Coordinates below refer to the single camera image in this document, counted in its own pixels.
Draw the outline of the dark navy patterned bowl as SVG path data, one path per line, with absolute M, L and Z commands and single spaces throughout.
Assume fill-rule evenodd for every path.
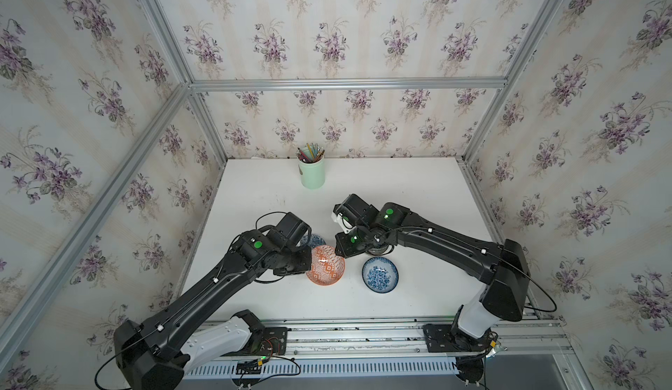
M 395 250 L 395 245 L 388 243 L 369 243 L 365 246 L 365 253 L 373 257 L 383 257 L 389 255 Z

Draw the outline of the orange diamond pattern bowl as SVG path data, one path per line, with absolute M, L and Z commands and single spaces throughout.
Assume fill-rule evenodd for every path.
M 311 250 L 311 269 L 306 273 L 308 279 L 318 286 L 331 286 L 345 274 L 346 262 L 336 255 L 332 246 L 316 246 Z

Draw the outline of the blue floral bowl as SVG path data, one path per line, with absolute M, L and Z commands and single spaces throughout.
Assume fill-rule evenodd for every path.
M 388 294 L 399 283 L 398 269 L 385 257 L 372 257 L 362 266 L 362 281 L 374 293 Z

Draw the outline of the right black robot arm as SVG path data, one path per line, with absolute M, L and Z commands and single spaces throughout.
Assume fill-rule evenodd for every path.
M 453 326 L 458 333 L 480 339 L 500 321 L 519 322 L 530 286 L 530 270 L 522 246 L 482 241 L 435 224 L 405 206 L 388 202 L 381 209 L 349 195 L 332 210 L 337 255 L 350 258 L 404 246 L 447 262 L 482 284 L 462 306 Z

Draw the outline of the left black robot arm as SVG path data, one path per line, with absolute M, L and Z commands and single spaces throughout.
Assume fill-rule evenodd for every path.
M 276 225 L 238 234 L 223 258 L 181 297 L 135 323 L 125 321 L 114 333 L 113 362 L 130 389 L 174 389 L 188 372 L 260 339 L 264 326 L 251 311 L 203 328 L 217 309 L 265 272 L 285 277 L 312 266 L 312 250 L 302 242 L 312 229 L 293 213 Z

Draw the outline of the blue damask bowl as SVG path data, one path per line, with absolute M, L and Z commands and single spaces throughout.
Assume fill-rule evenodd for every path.
M 306 234 L 301 241 L 299 241 L 300 246 L 308 246 L 308 248 L 318 248 L 319 246 L 325 246 L 327 243 L 325 240 L 318 234 Z

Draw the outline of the mint green utensil cup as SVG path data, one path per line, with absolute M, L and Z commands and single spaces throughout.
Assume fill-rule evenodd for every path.
M 308 190 L 317 190 L 325 183 L 325 159 L 318 162 L 299 161 L 299 176 L 302 185 Z

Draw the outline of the colourful sticks in cup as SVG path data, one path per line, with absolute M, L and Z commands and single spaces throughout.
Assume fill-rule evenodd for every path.
M 315 142 L 306 143 L 303 147 L 298 147 L 296 151 L 296 157 L 299 159 L 299 162 L 306 164 L 320 162 L 324 156 L 324 148 Z

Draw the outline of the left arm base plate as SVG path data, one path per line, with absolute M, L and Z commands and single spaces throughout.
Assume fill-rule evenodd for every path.
M 260 332 L 253 332 L 245 351 L 257 356 L 284 355 L 288 332 L 289 329 L 286 327 L 269 327 Z

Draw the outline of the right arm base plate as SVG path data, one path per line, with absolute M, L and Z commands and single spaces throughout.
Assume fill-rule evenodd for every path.
M 427 323 L 422 331 L 429 353 L 488 353 L 499 337 L 491 329 L 483 337 L 471 337 L 452 323 Z

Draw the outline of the aluminium front rail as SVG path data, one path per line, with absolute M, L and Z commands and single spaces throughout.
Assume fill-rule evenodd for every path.
M 423 327 L 427 323 L 448 323 L 448 318 L 355 318 L 264 320 L 267 327 L 288 329 L 287 355 L 297 358 L 428 357 Z M 492 327 L 498 334 L 501 355 L 572 354 L 565 331 L 554 320 L 527 316 L 518 323 L 500 322 Z

